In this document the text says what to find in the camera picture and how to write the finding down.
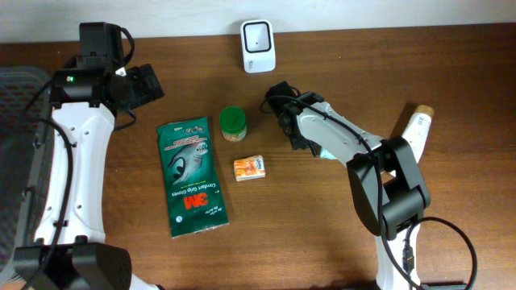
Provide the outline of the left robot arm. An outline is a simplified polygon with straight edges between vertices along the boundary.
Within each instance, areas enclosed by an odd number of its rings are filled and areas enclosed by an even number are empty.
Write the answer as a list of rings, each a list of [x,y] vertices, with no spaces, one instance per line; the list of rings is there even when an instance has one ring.
[[[81,50],[42,91],[53,134],[48,195],[34,242],[15,249],[15,273],[33,289],[147,289],[127,250],[106,243],[102,190],[106,152],[120,113],[163,96],[148,64],[131,67],[132,36],[112,23],[82,23]]]

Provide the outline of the green lid jar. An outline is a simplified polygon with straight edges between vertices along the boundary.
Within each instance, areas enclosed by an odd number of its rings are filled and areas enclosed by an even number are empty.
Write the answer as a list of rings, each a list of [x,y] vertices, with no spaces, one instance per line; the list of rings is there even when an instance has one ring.
[[[226,107],[219,116],[219,124],[223,137],[227,141],[242,141],[247,134],[246,114],[237,106]]]

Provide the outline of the green 3M gloves packet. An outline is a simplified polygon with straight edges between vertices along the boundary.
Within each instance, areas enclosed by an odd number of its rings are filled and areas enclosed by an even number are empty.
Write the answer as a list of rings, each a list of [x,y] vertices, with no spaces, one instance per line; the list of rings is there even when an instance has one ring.
[[[156,129],[173,238],[229,223],[214,162],[208,118]]]

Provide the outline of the orange small box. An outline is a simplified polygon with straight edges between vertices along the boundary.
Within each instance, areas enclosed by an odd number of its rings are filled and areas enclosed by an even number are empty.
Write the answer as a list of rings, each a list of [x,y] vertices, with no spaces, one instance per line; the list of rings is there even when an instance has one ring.
[[[237,181],[259,179],[266,176],[264,158],[262,155],[253,155],[244,159],[237,159],[233,163],[233,168]]]

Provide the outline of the mint green tissue pack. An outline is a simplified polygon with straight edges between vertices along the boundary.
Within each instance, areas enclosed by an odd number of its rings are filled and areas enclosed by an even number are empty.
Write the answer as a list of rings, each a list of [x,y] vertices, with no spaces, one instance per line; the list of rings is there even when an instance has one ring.
[[[335,160],[335,157],[325,148],[321,148],[319,157],[326,160]]]

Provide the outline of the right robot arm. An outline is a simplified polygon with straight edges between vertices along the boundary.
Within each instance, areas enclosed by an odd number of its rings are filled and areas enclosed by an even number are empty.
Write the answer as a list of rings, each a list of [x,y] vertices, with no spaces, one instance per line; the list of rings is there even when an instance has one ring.
[[[347,169],[355,211],[377,246],[378,289],[420,289],[415,270],[415,245],[406,234],[431,197],[409,143],[397,136],[372,135],[336,113],[315,92],[296,93],[287,82],[270,87],[264,100],[293,149],[328,150]]]

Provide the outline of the white bamboo print tube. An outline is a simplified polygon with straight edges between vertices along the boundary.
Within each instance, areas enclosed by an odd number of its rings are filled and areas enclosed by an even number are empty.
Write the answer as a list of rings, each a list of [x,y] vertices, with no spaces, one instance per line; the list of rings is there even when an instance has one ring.
[[[430,106],[417,106],[402,133],[402,137],[410,145],[417,163],[424,152],[434,113],[434,110]]]

